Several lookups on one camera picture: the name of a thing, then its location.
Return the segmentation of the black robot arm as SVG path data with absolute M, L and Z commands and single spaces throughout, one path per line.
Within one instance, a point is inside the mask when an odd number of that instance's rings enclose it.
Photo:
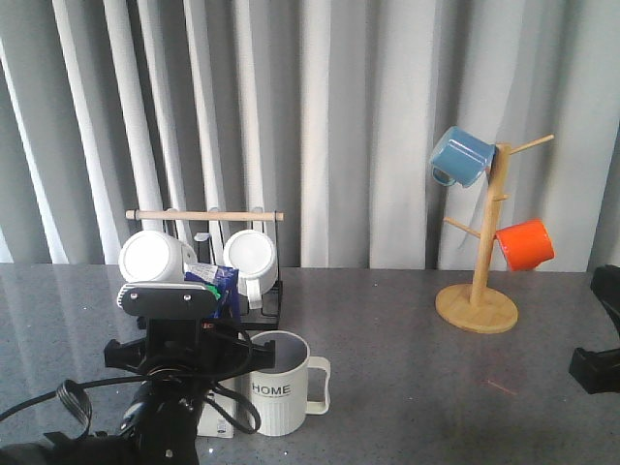
M 70 438 L 48 432 L 39 442 L 1 449 L 4 464 L 197 464 L 198 425 L 204 406 L 212 407 L 245 434 L 256 433 L 262 420 L 248 398 L 224 381 L 275 364 L 275 343 L 252 342 L 248 332 L 226 319 L 146 319 L 146 334 L 105 347 L 108 367 L 127 376 L 98 382 L 62 382 L 58 388 L 22 402 L 3 419 L 52 397 L 81 425 Z M 91 429 L 93 412 L 87 390 L 96 386 L 139 384 L 115 434 Z

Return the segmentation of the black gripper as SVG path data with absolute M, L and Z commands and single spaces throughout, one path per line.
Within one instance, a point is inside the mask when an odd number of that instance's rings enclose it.
M 105 365 L 144 376 L 166 373 L 214 382 L 275 366 L 275 341 L 255 344 L 233 320 L 147 319 L 145 328 L 141 339 L 110 340 Z
M 619 267 L 597 267 L 590 289 L 619 331 Z M 619 392 L 619 349 L 602 352 L 576 348 L 569 373 L 588 394 Z

